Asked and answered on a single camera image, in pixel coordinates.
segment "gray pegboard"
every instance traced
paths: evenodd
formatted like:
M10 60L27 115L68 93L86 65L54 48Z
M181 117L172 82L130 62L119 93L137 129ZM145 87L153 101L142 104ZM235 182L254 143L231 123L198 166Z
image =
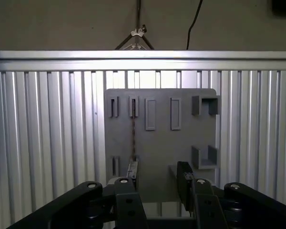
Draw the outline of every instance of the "gray pegboard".
M213 89L109 89L105 92L107 180L125 176L132 153L132 100L136 101L135 149L143 202L176 201L169 165L194 164L196 177L214 181L220 98Z

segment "circular cap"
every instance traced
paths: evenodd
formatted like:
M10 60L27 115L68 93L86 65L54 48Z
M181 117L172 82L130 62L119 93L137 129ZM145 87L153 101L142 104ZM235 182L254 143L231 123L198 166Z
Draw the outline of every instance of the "circular cap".
M127 183L127 182L128 182L128 180L126 180L126 179L122 179L122 180L120 180L120 182L121 182L121 183Z
M95 187L96 186L96 184L88 184L88 187L89 188L93 188L93 187Z
M232 184L231 187L234 188L234 189L239 189L239 188L240 188L240 187L239 187L238 185L236 185L236 184Z
M200 183L200 184L204 184L205 180L199 179L199 180L197 180L197 182Z

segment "black cable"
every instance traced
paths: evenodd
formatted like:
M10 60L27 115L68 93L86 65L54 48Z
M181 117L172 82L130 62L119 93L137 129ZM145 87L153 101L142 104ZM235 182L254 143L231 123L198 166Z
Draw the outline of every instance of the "black cable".
M197 8L197 11L196 11L196 15L195 15L194 21L193 21L192 25L191 25L191 26L190 26L190 28L189 28L189 32L187 33L187 44L186 44L186 50L188 50L188 49L189 49L189 45L190 45L190 37L191 37L191 30L192 30L192 28L194 27L195 22L196 22L196 20L197 20L197 18L198 18L198 14L199 14L199 11L200 11L200 8L201 8L201 5L202 5L202 2L203 2L203 0L200 0L199 5L198 5L198 8Z

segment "bolt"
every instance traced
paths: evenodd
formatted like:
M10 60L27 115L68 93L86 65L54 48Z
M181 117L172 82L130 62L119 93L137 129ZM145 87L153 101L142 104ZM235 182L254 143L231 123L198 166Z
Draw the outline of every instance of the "bolt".
M88 187L89 188L93 188L93 187L95 187L96 186L96 184L88 184Z
M205 183L205 180L199 179L199 180L197 180L197 182L203 185Z
M232 184L231 187L236 189L236 190L240 189L240 187L238 185L235 185L235 184Z

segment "corrugated metal wall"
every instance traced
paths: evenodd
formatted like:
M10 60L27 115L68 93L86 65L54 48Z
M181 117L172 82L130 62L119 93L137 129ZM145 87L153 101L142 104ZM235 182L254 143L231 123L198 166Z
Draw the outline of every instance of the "corrugated metal wall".
M0 229L85 180L105 182L109 88L214 88L216 184L242 182L286 204L286 71L0 72ZM185 214L178 203L144 207Z

